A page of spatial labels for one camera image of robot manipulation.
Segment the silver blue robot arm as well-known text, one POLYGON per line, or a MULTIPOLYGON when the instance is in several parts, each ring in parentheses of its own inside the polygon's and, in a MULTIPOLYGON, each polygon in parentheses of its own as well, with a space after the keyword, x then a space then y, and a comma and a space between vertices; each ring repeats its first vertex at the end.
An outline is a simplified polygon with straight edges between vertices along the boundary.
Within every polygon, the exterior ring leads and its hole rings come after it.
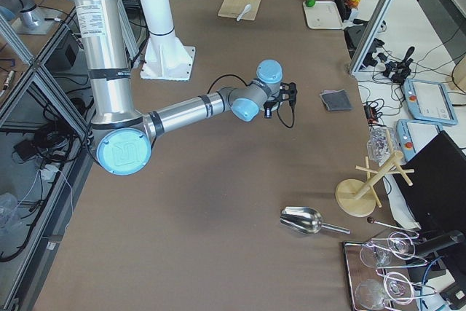
POLYGON ((1 16, 8 22, 20 20, 20 26, 37 34, 45 24, 44 13, 34 0, 1 0, 1 16))
MULTIPOLYGON (((261 110, 280 102, 283 71, 275 60, 262 61, 244 88, 224 87, 207 95, 139 112, 131 93, 120 0, 72 0, 76 6, 96 113, 91 121, 97 161, 108 172, 126 176, 143 168, 153 142, 178 128, 231 111, 251 121, 261 110)), ((149 41, 142 77, 186 81, 195 49, 175 35, 169 0, 141 0, 149 41)))

